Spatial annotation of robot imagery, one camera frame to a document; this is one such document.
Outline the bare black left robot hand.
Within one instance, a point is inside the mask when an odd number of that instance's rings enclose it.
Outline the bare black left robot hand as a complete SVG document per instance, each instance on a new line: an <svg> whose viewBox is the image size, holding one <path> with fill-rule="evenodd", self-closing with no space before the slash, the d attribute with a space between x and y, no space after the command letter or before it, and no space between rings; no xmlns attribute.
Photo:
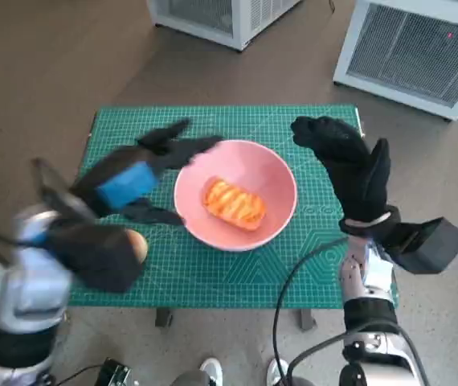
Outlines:
<svg viewBox="0 0 458 386"><path fill-rule="evenodd" d="M146 195L167 170L180 170L198 154L223 140L220 135L181 138L190 119L153 129L131 146L120 146L102 158L69 191L97 217L119 214L140 224L182 226L177 213L153 205Z"/></svg>

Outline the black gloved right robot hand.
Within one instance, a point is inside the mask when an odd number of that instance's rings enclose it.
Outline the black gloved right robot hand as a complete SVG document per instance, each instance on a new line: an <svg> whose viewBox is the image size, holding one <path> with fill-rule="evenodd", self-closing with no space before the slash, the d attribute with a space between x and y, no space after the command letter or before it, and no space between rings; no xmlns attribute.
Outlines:
<svg viewBox="0 0 458 386"><path fill-rule="evenodd" d="M325 167L346 219L370 223L386 213L391 157L385 138L369 149L353 126L332 117L297 117L291 130L294 143Z"/></svg>

